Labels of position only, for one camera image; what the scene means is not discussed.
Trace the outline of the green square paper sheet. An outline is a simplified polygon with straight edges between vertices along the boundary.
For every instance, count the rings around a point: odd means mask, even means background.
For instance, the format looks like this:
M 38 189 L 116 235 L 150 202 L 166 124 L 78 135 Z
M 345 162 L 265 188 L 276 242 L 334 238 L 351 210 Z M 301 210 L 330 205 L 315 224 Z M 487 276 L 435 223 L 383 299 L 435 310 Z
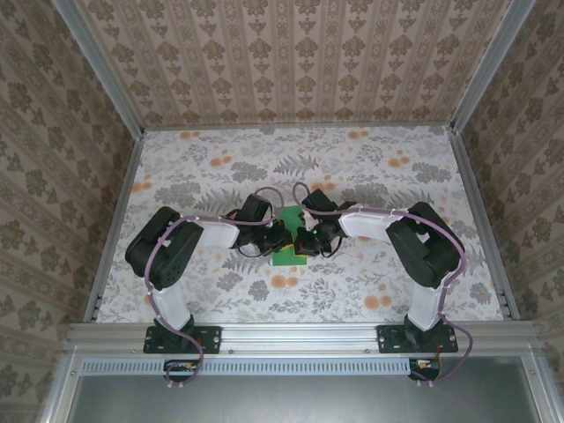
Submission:
M 302 209 L 298 205 L 286 206 L 280 213 L 279 217 L 284 221 L 285 228 L 290 231 L 293 237 L 293 242 L 295 242 L 297 237 L 297 229 L 299 227 L 304 227 L 305 224 L 299 218 L 299 213 Z M 292 254 L 279 254 L 278 252 L 274 254 L 272 258 L 272 265 L 274 267 L 283 266 L 303 266 L 307 264 L 307 258 L 297 257 Z

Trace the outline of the grey metal sheet panel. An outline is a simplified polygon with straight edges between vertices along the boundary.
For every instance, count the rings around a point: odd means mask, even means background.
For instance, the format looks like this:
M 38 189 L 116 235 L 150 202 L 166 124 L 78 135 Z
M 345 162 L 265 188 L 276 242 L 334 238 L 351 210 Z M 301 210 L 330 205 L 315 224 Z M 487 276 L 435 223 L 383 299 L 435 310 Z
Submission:
M 432 387 L 406 376 L 81 378 L 69 423 L 540 423 L 520 361 L 468 360 Z

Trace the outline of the floral patterned table cover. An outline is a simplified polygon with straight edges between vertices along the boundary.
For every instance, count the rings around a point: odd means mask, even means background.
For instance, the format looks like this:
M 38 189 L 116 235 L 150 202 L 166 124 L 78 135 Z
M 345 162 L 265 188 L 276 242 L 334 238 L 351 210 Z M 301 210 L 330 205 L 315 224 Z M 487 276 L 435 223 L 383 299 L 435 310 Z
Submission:
M 126 263 L 125 250 L 161 206 L 214 217 L 240 207 L 257 189 L 274 204 L 291 204 L 296 182 L 337 203 L 383 209 L 431 204 L 468 257 L 464 275 L 449 285 L 445 315 L 501 319 L 449 130 L 392 126 L 146 133 L 98 321 L 153 319 L 145 284 Z M 369 238 L 344 240 L 334 257 L 303 265 L 277 266 L 252 248 L 199 247 L 180 287 L 200 323 L 400 321 L 412 296 L 394 249 Z

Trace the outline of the aluminium mounting beam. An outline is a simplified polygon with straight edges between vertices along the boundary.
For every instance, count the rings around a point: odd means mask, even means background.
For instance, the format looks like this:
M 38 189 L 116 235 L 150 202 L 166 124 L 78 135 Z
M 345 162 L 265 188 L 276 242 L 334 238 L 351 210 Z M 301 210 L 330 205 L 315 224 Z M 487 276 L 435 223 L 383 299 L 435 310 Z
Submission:
M 471 356 L 521 356 L 542 349 L 527 321 L 461 322 L 456 331 L 461 356 L 473 338 Z M 372 357 L 380 353 L 377 323 L 222 323 L 219 356 Z M 147 323 L 74 323 L 63 344 L 70 357 L 140 357 Z

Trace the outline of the black connector board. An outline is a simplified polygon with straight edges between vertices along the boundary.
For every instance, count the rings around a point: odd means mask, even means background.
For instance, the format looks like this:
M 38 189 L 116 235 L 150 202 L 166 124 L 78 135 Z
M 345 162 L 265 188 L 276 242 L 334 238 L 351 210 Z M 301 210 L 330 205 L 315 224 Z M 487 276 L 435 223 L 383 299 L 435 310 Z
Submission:
M 198 372 L 199 360 L 166 360 L 163 365 L 164 378 L 172 383 L 186 383 Z
M 438 359 L 409 359 L 410 374 L 414 381 L 434 381 L 439 377 L 441 362 Z

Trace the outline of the aluminium table end rail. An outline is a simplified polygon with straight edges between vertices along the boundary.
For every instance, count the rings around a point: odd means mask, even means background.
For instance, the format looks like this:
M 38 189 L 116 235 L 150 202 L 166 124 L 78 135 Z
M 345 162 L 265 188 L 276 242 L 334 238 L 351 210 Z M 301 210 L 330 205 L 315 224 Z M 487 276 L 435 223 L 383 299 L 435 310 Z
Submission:
M 448 121 L 430 122 L 278 122 L 278 123 L 243 123 L 243 124 L 200 124 L 184 126 L 146 126 L 143 132 L 151 131 L 178 131 L 178 130 L 277 130 L 277 129 L 308 129 L 308 128 L 381 128 L 381 127 L 406 127 L 439 126 L 451 128 Z

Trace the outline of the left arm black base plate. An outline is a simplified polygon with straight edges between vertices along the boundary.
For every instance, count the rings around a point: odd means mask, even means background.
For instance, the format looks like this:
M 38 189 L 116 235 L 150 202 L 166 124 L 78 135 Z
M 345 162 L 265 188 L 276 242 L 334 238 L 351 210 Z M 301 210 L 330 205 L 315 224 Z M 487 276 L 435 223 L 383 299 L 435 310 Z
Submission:
M 219 326 L 195 326 L 190 336 L 204 353 L 217 354 L 221 344 L 222 328 Z M 197 348 L 185 337 L 154 324 L 145 333 L 145 354 L 198 354 Z

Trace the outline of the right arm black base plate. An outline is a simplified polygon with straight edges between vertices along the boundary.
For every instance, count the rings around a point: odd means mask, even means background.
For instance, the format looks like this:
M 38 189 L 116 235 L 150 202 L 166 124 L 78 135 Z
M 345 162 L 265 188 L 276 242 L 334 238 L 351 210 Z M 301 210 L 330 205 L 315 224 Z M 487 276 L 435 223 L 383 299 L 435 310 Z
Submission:
M 385 324 L 377 326 L 376 333 L 380 353 L 458 352 L 454 329 L 443 323 L 428 331 L 404 324 Z

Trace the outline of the aluminium table side rail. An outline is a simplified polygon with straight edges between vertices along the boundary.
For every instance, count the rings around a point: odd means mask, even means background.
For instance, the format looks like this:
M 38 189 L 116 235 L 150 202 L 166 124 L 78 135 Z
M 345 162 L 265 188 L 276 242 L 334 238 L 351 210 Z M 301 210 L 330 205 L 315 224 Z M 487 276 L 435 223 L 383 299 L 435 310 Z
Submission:
M 135 181 L 143 148 L 144 139 L 143 137 L 138 137 L 133 145 L 130 161 L 122 182 L 120 195 L 115 206 L 114 216 L 112 218 L 105 246 L 100 257 L 98 270 L 93 281 L 92 291 L 90 293 L 83 318 L 84 323 L 96 322 L 98 309 L 100 307 L 100 300 L 103 297 L 105 286 L 108 281 L 108 275 L 111 270 L 115 248 L 119 240 L 123 219 Z
M 473 221 L 477 228 L 480 245 L 486 259 L 490 276 L 492 277 L 502 315 L 505 320 L 518 321 L 521 319 L 521 316 L 515 296 L 501 260 L 501 254 L 494 237 L 494 232 L 486 214 L 486 207 L 480 195 L 479 186 L 471 168 L 471 161 L 460 132 L 452 130 L 449 133 L 449 141 L 464 185 Z

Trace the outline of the aluminium corner post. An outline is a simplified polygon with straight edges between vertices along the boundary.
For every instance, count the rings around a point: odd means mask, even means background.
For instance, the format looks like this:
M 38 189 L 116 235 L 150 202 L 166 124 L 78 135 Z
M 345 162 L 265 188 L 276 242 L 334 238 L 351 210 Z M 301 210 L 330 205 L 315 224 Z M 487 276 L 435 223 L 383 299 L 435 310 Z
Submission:
M 535 3 L 536 0 L 511 0 L 450 120 L 454 133 L 461 132 L 469 122 Z
M 97 40 L 94 31 L 87 23 L 85 14 L 75 0 L 52 0 L 65 24 L 69 27 L 83 55 L 122 118 L 129 133 L 135 140 L 143 136 L 144 125 L 126 91 L 125 84 L 115 71 L 108 53 Z

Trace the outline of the aluminium outer frame rail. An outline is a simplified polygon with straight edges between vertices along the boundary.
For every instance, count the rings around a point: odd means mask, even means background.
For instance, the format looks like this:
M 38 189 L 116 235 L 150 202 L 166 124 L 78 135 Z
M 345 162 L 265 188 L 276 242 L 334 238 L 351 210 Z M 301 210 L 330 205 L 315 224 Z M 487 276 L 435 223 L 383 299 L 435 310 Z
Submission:
M 539 422 L 564 423 L 564 404 L 546 356 L 529 346 L 522 363 Z
M 59 361 L 40 423 L 67 423 L 77 391 L 83 359 L 76 351 L 65 351 Z

